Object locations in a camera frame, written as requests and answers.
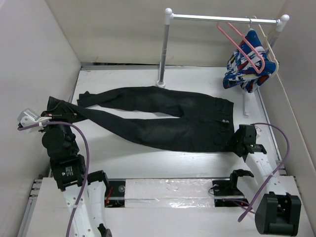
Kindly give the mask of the black trousers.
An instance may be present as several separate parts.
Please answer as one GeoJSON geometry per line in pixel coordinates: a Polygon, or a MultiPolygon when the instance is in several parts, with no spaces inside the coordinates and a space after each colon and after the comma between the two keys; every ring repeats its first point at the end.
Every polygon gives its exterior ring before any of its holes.
{"type": "Polygon", "coordinates": [[[76,104],[50,97],[48,112],[74,112],[76,121],[90,120],[136,144],[177,152],[223,152],[234,134],[234,105],[206,94],[155,86],[123,87],[79,95],[76,104]],[[104,110],[162,113],[167,118],[121,118],[104,110]]]}

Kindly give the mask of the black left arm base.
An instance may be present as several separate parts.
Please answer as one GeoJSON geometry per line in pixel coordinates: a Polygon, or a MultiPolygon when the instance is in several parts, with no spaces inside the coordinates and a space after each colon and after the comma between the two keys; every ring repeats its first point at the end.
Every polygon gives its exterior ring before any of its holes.
{"type": "Polygon", "coordinates": [[[106,208],[125,207],[125,179],[110,179],[105,193],[106,208]]]}

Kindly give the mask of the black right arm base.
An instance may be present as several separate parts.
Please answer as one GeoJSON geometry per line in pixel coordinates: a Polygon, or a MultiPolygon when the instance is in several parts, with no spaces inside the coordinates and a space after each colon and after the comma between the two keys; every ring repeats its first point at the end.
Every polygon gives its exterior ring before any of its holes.
{"type": "Polygon", "coordinates": [[[208,193],[214,197],[215,207],[242,207],[249,206],[243,193],[230,185],[230,180],[212,180],[212,187],[208,193]]]}

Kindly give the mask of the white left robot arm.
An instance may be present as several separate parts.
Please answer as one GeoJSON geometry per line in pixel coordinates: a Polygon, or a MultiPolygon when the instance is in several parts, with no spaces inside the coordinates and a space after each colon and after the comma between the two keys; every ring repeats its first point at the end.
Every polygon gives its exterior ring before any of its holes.
{"type": "Polygon", "coordinates": [[[79,154],[72,120],[76,113],[66,109],[44,111],[50,124],[44,128],[42,144],[50,158],[50,166],[58,189],[66,200],[70,219],[66,235],[76,237],[110,237],[105,224],[105,195],[110,183],[103,170],[89,173],[90,153],[79,154]]]}

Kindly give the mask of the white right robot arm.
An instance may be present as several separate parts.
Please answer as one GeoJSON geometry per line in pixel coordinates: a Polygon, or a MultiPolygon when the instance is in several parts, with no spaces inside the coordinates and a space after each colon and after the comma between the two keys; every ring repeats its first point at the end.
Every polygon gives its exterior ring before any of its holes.
{"type": "Polygon", "coordinates": [[[234,170],[228,182],[231,193],[242,193],[249,201],[238,222],[254,211],[258,233],[295,237],[299,230],[302,203],[298,196],[291,195],[283,187],[277,176],[288,157],[285,156],[276,168],[272,168],[266,149],[257,143],[256,137],[256,124],[241,124],[226,145],[227,150],[243,158],[249,168],[234,170]]]}

